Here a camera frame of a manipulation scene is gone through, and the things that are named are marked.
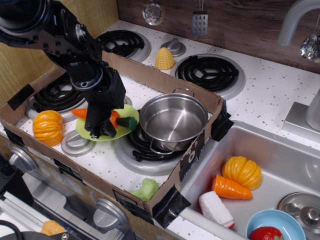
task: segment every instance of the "pot rim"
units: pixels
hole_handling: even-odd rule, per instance
[[[207,108],[205,107],[205,105],[200,101],[198,100],[197,98],[195,98],[194,96],[190,96],[188,94],[185,94],[185,93],[177,93],[177,92],[173,92],[173,93],[164,93],[162,95],[159,95],[159,96],[156,96],[152,99],[150,99],[147,103],[145,103],[145,105],[141,108],[140,110],[140,114],[139,116],[141,116],[141,114],[143,114],[147,108],[149,108],[154,102],[156,102],[158,99],[167,99],[167,98],[175,98],[175,97],[183,97],[185,98],[186,100],[191,100],[191,101],[194,101],[195,103],[197,103],[199,105],[199,107],[203,110],[203,112],[205,112],[205,115],[206,115],[206,121],[205,123],[203,124],[202,128],[194,135],[188,137],[188,138],[184,138],[184,139],[181,139],[181,140],[166,140],[166,139],[162,139],[162,138],[159,138],[159,137],[156,137],[156,136],[153,136],[152,134],[150,134],[145,126],[144,126],[144,122],[143,120],[141,121],[141,118],[139,120],[140,122],[140,127],[142,128],[142,130],[147,134],[147,136],[149,136],[150,138],[156,140],[156,141],[160,141],[160,142],[163,142],[163,143],[168,143],[168,144],[173,144],[173,143],[185,143],[187,141],[191,141],[193,140],[194,138],[196,138],[199,134],[201,134],[204,129],[206,128],[207,126],[207,123],[208,123],[208,120],[209,120],[209,116],[208,116],[208,110]]]

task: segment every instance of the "toy food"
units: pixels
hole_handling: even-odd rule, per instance
[[[75,108],[71,109],[71,112],[76,115],[78,118],[86,119],[88,108]],[[120,114],[117,111],[111,111],[111,116],[109,120],[111,121],[113,127],[116,129],[119,125],[116,123],[116,120],[120,118]]]
[[[33,120],[34,137],[50,147],[59,144],[64,138],[62,133],[65,128],[62,125],[63,121],[63,117],[57,111],[45,110],[40,112]]]
[[[47,236],[52,236],[56,234],[62,234],[65,231],[65,228],[61,226],[59,223],[57,223],[54,220],[49,220],[43,223],[40,233],[45,234]]]
[[[279,229],[273,226],[262,226],[250,233],[250,240],[284,240]]]
[[[159,188],[156,180],[145,178],[142,180],[142,187],[130,193],[144,201],[149,201]]]
[[[215,191],[219,197],[227,199],[252,198],[252,192],[248,188],[220,175],[215,176],[211,189]]]
[[[208,219],[229,229],[235,225],[234,217],[215,191],[202,194],[198,201],[202,214]]]
[[[154,66],[160,70],[168,70],[171,69],[174,65],[175,60],[171,51],[166,47],[160,48],[160,50],[156,54]]]
[[[252,160],[244,156],[231,157],[222,168],[222,176],[238,184],[254,190],[262,182],[261,168]]]

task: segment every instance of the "cardboard box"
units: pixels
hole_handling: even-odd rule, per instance
[[[186,175],[191,164],[197,159],[197,156],[199,156],[202,147],[209,139],[212,123],[221,112],[224,100],[218,95],[193,83],[177,79],[153,67],[145,66],[139,62],[113,53],[104,52],[103,60],[107,61],[112,68],[117,69],[120,73],[126,74],[160,92],[172,93],[177,88],[190,89],[195,93],[195,97],[205,105],[208,112],[212,113],[212,117],[209,119],[203,133],[201,133],[192,142],[168,177],[167,181],[160,187],[149,202],[143,201],[129,192],[112,185],[112,183],[101,179],[97,175],[86,170],[84,167],[78,165],[75,161],[68,158],[68,156],[56,151],[46,144],[36,140],[32,135],[15,127],[17,122],[25,115],[25,102],[45,86],[53,82],[56,78],[61,76],[64,71],[60,68],[55,67],[52,71],[43,75],[36,81],[26,85],[10,101],[4,104],[0,108],[0,121],[5,127],[10,140],[19,142],[22,147],[32,148],[50,159],[58,160],[67,168],[71,169],[72,172],[79,175],[86,184],[89,184],[93,188],[117,200],[123,206],[130,209],[131,212],[135,212],[137,216],[163,220],[163,218],[166,218],[162,216],[163,214],[166,215],[166,213],[164,213],[164,211],[166,211],[164,209],[166,208],[163,206],[172,204],[174,202],[173,199],[175,199],[174,196],[177,195],[178,199],[184,201],[183,197],[179,196],[179,184]]]

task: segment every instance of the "light green toy pepper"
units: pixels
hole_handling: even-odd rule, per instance
[[[130,193],[148,202],[159,188],[160,186],[154,179],[145,178],[142,180],[142,187],[138,190],[133,190]]]

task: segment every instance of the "toy pumpkin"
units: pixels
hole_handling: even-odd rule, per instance
[[[63,117],[57,111],[40,112],[33,120],[34,137],[50,147],[61,143],[64,137],[62,130],[65,128],[62,125],[63,121]]]
[[[254,190],[262,182],[261,168],[252,160],[244,156],[231,157],[222,168],[222,175],[236,183]]]

